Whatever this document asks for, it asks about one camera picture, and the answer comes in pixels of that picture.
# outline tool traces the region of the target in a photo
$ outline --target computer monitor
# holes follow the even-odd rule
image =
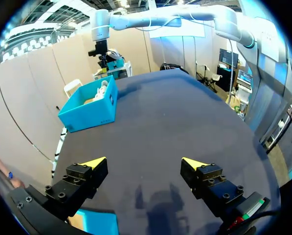
[[[233,53],[234,64],[232,65],[232,54],[231,53],[232,53],[231,51],[220,49],[219,61],[226,63],[228,65],[234,66],[234,68],[237,68],[238,54]]]

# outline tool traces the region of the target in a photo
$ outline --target black bag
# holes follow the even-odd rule
[[[182,66],[180,65],[175,65],[175,64],[167,64],[167,63],[163,63],[160,67],[160,71],[161,70],[173,70],[173,69],[180,69],[183,72],[189,74],[185,69],[182,68]]]

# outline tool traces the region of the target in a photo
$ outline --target person's arm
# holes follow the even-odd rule
[[[0,171],[7,177],[9,178],[9,169],[3,164],[3,162],[0,160]],[[13,187],[18,188],[18,187],[25,187],[24,183],[19,180],[16,177],[12,177],[12,179],[10,179],[11,184],[13,185]]]

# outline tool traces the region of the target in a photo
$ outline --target teal box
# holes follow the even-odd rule
[[[102,81],[108,86],[100,100],[85,103],[93,99]],[[118,90],[113,76],[108,76],[79,87],[58,114],[59,119],[70,132],[107,124],[115,121]]]

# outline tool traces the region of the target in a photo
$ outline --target dark gray table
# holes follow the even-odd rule
[[[200,82],[165,70],[116,84],[115,122],[68,133],[58,160],[54,182],[74,162],[107,157],[109,174],[84,208],[114,211],[123,235],[215,233],[222,221],[180,176],[182,157],[215,162],[245,187],[244,196],[257,191],[271,199],[269,210],[280,206],[277,180],[258,140]]]

